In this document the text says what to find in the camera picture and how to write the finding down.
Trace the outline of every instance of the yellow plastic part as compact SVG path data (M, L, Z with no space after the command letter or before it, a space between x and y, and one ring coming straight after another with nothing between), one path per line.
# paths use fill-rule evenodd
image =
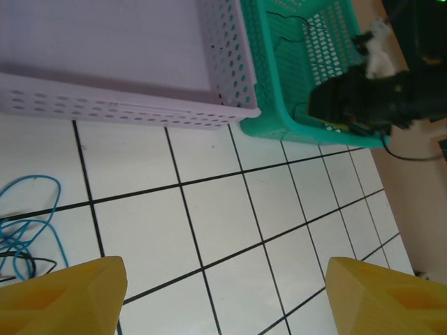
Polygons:
M447 286L331 258L326 290L340 335L447 334Z
M112 335L127 289L120 257L105 257L0 289L1 335Z

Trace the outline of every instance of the beige wall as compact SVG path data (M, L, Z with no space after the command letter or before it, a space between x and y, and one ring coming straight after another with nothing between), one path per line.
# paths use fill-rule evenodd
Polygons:
M375 17L383 16L379 0L353 2L363 31ZM406 68L394 36L385 49L399 70ZM411 131L395 129L391 149L400 156L435 155L430 139L446 133L445 128L429 131L424 123ZM399 161L382 149L374 150L373 156L413 268L447 284L447 176L441 163Z

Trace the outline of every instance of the green plastic basket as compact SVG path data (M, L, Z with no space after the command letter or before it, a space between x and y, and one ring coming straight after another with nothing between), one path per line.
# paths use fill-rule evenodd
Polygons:
M241 6L262 111L242 121L242 130L275 140L381 147L378 135L353 135L307 116L312 89L362 61L351 42L360 33L351 0L241 0Z

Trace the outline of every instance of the black wire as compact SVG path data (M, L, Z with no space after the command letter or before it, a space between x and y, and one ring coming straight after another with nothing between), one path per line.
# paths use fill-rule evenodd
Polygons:
M14 257L14 256L15 256L15 251L7 251L7 252L4 252L4 253L0 253L0 258L1 257ZM17 258L21 258L23 260L30 261L30 263L31 263L31 276L29 278L35 278L36 277L36 271L37 271L36 270L37 269L36 268L36 261L37 260L42 260L44 262L49 262L49 263L53 264L53 266L47 272L45 272L45 274L49 274L57 266L57 262L55 260L51 260L49 258L32 257L30 254L24 253L24 252L19 253L17 255ZM16 279L16 277L15 276L11 276L11 277L5 278L3 280L0 280L0 283L3 283L5 281L11 281L13 279Z
M6 281L13 281L14 279L17 279L15 276L7 277L5 279L0 279L0 283L5 283Z
M308 21L305 17L303 17L303 16L299 16L299 15L289 15L289 16L284 16L284 15L282 15L282 14L275 13L275 12L270 12L270 11L266 11L266 13L267 13L267 14L271 14L271 15L276 15L276 16L279 16L279 17L282 17L283 19L291 19L291 18L298 18L298 19L301 19L301 20L303 20L303 21L305 22L305 24L306 24L306 28L307 28L307 34L306 34L306 36L303 37L303 38L301 38L300 40L291 40L291 39L289 39L289 38L280 36L280 37L279 37L279 43L278 43L278 45L277 45L276 47L273 48L274 50L276 50L276 49L279 47L279 45L281 44L282 40L285 40L286 42L290 42L290 43L302 43L302 42L305 42L305 41L306 41L306 38L310 35L310 27L313 27L313 25L310 24L309 21Z
M401 157L398 156L396 154L394 154L393 152L391 152L390 148L388 147L388 145L386 144L386 135L385 133L381 134L381 141L383 144L383 148L386 150L386 152L388 152L391 156L400 159L401 161L408 161L408 162L431 162L431 161L437 161L439 159L444 159L444 155L438 155L438 156L433 156L433 157L429 157L429 158L410 158L410 157Z

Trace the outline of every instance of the plastic basket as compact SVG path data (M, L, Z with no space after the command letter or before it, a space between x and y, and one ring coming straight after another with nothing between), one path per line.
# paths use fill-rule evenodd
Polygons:
M362 61L351 42L360 33L351 0L241 0L241 4L262 111L260 117L244 120L242 130L276 140L380 147L379 136L360 137L307 116L312 89Z
M2 113L210 130L260 113L239 0L3 2Z

